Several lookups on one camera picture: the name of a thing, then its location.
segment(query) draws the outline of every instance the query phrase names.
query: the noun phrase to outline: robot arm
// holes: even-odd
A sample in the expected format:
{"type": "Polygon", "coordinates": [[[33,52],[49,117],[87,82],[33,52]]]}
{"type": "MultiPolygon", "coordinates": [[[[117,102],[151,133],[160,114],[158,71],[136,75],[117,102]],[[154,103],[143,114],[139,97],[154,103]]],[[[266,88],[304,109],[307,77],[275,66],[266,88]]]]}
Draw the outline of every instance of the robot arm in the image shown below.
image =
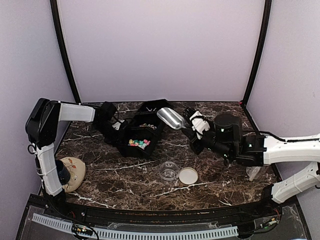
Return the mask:
{"type": "Polygon", "coordinates": [[[190,128],[182,132],[190,147],[199,154],[204,148],[220,154],[225,163],[237,162],[246,167],[262,167],[282,162],[311,162],[286,180],[264,188],[262,200],[280,204],[320,182],[320,134],[308,137],[275,138],[265,135],[243,136],[241,119],[228,113],[214,122],[199,111],[187,108],[183,113],[190,128]]]}
{"type": "Polygon", "coordinates": [[[92,107],[50,101],[45,98],[38,100],[26,122],[25,130],[31,142],[28,151],[35,154],[37,173],[48,195],[55,197],[64,193],[57,173],[54,152],[58,123],[62,121],[93,123],[108,141],[115,142],[119,131],[109,121],[116,110],[110,102],[105,102],[100,107],[92,107]]]}

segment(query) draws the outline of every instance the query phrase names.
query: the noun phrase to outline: white lid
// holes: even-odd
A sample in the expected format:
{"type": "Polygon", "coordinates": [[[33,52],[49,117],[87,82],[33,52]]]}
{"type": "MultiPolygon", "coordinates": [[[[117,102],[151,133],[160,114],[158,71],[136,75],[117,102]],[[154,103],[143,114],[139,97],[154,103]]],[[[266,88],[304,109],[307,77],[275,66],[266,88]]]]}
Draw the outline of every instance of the white lid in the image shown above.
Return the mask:
{"type": "Polygon", "coordinates": [[[198,180],[198,173],[191,167],[185,167],[179,173],[179,180],[186,185],[194,184],[198,180]]]}

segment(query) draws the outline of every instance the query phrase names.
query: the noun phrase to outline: purple wall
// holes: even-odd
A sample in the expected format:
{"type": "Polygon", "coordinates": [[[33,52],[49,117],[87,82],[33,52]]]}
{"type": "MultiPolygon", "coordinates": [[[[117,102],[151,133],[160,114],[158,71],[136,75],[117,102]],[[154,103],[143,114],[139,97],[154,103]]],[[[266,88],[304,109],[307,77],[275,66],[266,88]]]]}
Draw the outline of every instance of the purple wall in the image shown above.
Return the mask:
{"type": "Polygon", "coordinates": [[[264,2],[59,1],[81,99],[240,101],[264,2]]]}
{"type": "MultiPolygon", "coordinates": [[[[320,133],[320,2],[274,0],[265,47],[248,109],[260,130],[283,137],[320,133]]],[[[307,163],[278,164],[284,178],[307,163]]],[[[299,194],[311,231],[320,239],[320,191],[299,194]]]]}
{"type": "Polygon", "coordinates": [[[40,187],[25,123],[41,97],[73,100],[49,1],[1,1],[0,86],[0,233],[13,240],[29,194],[40,187]]]}

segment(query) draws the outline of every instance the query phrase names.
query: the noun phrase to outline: perforated metal strip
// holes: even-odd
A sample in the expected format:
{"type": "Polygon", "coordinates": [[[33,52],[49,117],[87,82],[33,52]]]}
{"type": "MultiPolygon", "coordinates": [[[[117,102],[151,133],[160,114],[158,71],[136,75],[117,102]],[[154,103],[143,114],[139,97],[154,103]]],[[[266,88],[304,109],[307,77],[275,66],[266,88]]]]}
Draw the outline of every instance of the perforated metal strip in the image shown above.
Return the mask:
{"type": "MultiPolygon", "coordinates": [[[[32,221],[65,233],[72,233],[72,223],[69,221],[54,219],[37,213],[33,214],[32,221]]],[[[99,227],[95,227],[94,230],[101,240],[214,240],[238,236],[238,228],[236,226],[205,231],[172,233],[116,231],[99,227]]],[[[93,234],[91,238],[96,239],[97,237],[93,234]]]]}

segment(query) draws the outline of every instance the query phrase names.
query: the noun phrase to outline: marble table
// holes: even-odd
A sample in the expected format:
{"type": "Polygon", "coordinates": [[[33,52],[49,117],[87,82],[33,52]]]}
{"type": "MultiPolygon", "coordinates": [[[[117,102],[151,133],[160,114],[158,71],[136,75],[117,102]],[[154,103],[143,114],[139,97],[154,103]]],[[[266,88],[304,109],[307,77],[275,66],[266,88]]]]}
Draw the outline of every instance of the marble table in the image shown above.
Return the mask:
{"type": "MultiPolygon", "coordinates": [[[[141,102],[114,103],[119,118],[130,118],[141,102]]],[[[237,102],[172,102],[182,114],[186,107],[199,110],[210,120],[223,112],[242,119],[244,130],[252,127],[237,102]]],[[[76,157],[86,164],[82,185],[67,195],[67,201],[102,208],[142,211],[197,210],[234,206],[258,201],[262,189],[276,182],[270,166],[259,178],[249,181],[246,168],[231,164],[224,166],[221,157],[205,149],[198,156],[189,148],[181,131],[166,126],[150,159],[122,157],[115,147],[103,141],[91,124],[72,122],[56,158],[76,157]],[[173,161],[180,168],[194,168],[198,181],[187,186],[181,182],[164,184],[158,174],[161,163],[173,161]]]]}

